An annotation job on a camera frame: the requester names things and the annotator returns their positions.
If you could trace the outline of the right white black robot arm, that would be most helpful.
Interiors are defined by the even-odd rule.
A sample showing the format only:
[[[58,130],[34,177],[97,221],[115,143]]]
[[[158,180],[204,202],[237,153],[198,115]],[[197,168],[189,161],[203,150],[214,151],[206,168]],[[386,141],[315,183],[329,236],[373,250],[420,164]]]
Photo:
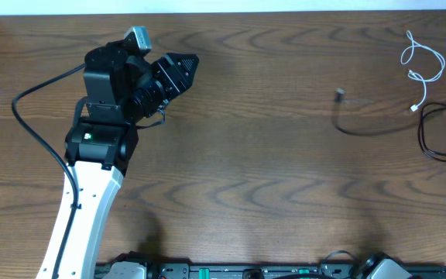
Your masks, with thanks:
[[[356,272],[361,279],[410,279],[412,274],[383,252],[378,252],[361,264]]]

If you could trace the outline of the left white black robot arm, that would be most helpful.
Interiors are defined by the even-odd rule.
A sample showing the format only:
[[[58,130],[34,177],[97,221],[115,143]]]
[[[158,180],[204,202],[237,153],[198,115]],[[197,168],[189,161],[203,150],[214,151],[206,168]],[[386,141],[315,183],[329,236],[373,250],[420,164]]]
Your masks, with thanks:
[[[87,96],[65,138],[67,179],[39,278],[91,278],[112,202],[139,141],[138,121],[163,113],[194,82],[199,58],[167,53],[145,61],[147,46],[126,40],[84,58]]]

